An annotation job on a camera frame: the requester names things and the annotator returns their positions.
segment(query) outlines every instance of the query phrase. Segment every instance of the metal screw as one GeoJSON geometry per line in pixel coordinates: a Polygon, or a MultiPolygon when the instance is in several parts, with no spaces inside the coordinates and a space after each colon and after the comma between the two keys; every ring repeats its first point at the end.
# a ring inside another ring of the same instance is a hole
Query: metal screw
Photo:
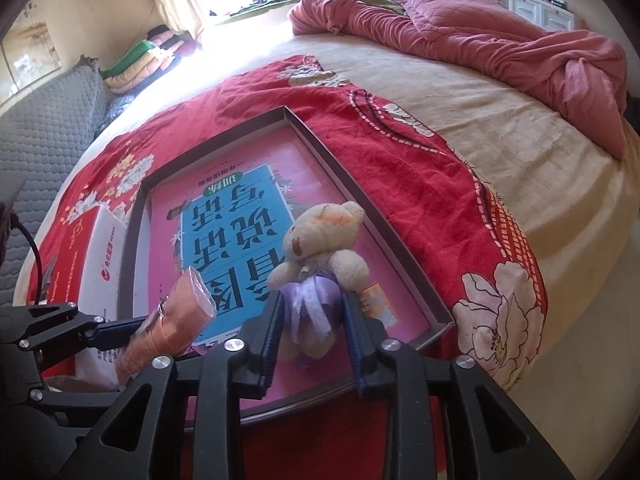
{"type": "Polygon", "coordinates": [[[396,350],[399,350],[400,347],[402,346],[402,343],[398,341],[398,339],[385,339],[382,343],[380,343],[380,346],[382,346],[383,349],[385,349],[387,352],[395,352],[396,350]]]}
{"type": "Polygon", "coordinates": [[[225,341],[225,350],[230,352],[238,352],[244,348],[244,341],[242,339],[234,338],[225,341]]]}
{"type": "Polygon", "coordinates": [[[456,357],[455,363],[460,368],[465,368],[466,370],[469,370],[469,368],[473,368],[476,365],[476,361],[468,355],[459,355],[456,357]]]}
{"type": "Polygon", "coordinates": [[[153,361],[151,361],[151,365],[153,368],[157,368],[158,370],[162,370],[162,368],[167,368],[168,365],[171,364],[171,358],[168,355],[160,355],[155,357],[153,361]]]}

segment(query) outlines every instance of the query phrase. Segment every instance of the gray cushion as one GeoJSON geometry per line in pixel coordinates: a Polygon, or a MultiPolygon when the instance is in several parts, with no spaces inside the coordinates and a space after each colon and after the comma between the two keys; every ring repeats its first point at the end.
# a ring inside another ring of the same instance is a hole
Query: gray cushion
{"type": "MultiPolygon", "coordinates": [[[[36,88],[0,116],[0,167],[27,176],[14,211],[32,235],[91,144],[106,107],[100,75],[89,66],[79,66],[36,88]]],[[[0,306],[12,304],[28,251],[22,234],[13,230],[0,269],[0,306]]]]}

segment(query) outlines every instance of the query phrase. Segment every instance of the cardboard box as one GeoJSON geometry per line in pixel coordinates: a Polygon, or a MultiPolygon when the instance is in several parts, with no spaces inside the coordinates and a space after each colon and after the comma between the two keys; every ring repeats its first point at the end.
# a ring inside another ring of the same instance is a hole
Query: cardboard box
{"type": "MultiPolygon", "coordinates": [[[[115,320],[125,234],[125,225],[106,206],[96,206],[73,220],[60,246],[47,301],[72,301],[84,314],[115,320]]],[[[117,386],[115,359],[116,351],[83,350],[75,356],[75,375],[93,384],[114,388],[117,386]]],[[[69,374],[73,370],[73,366],[66,363],[55,367],[54,372],[69,374]]]]}

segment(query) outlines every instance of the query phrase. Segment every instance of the flower pattern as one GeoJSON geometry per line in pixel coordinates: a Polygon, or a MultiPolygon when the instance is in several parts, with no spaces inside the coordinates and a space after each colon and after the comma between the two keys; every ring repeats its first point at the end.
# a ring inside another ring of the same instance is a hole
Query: flower pattern
{"type": "Polygon", "coordinates": [[[76,218],[78,218],[81,214],[89,211],[89,209],[92,209],[99,205],[108,206],[110,204],[110,200],[102,202],[102,201],[96,200],[96,197],[97,197],[97,193],[95,191],[92,191],[87,196],[84,196],[84,193],[82,193],[78,199],[78,202],[76,202],[75,206],[71,208],[69,207],[65,208],[66,218],[62,217],[61,221],[63,223],[69,224],[73,222],[76,218]]]}
{"type": "Polygon", "coordinates": [[[129,153],[129,155],[118,162],[107,175],[107,182],[111,182],[114,178],[122,176],[127,168],[131,165],[133,160],[133,155],[129,153]]]}
{"type": "Polygon", "coordinates": [[[124,202],[120,202],[113,211],[111,211],[113,215],[120,220],[122,223],[125,223],[125,218],[127,216],[127,205],[124,202]]]}
{"type": "Polygon", "coordinates": [[[329,70],[322,70],[314,64],[289,66],[278,74],[278,79],[289,79],[289,86],[344,86],[350,81],[329,70]]]}
{"type": "Polygon", "coordinates": [[[139,160],[138,163],[131,168],[116,187],[116,196],[120,196],[127,191],[131,191],[135,186],[142,182],[146,172],[151,169],[154,163],[154,156],[149,155],[139,160]]]}
{"type": "Polygon", "coordinates": [[[382,109],[389,114],[389,116],[399,123],[408,124],[411,126],[416,132],[425,137],[433,137],[433,132],[428,129],[424,124],[422,124],[418,119],[413,117],[411,114],[402,110],[401,107],[394,103],[389,103],[384,105],[382,109]]]}
{"type": "Polygon", "coordinates": [[[495,287],[479,274],[464,274],[468,299],[454,305],[453,316],[460,351],[508,389],[538,353],[544,315],[532,279],[520,264],[498,264],[494,280],[495,287]]]}

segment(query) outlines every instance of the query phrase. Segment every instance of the pink comforter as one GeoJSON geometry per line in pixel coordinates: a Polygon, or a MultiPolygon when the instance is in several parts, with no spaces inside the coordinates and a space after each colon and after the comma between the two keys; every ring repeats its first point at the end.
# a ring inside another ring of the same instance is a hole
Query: pink comforter
{"type": "Polygon", "coordinates": [[[626,57],[588,30],[547,32],[492,0],[396,0],[407,11],[358,0],[302,0],[294,34],[329,31],[479,70],[543,102],[616,158],[625,155],[626,57]]]}

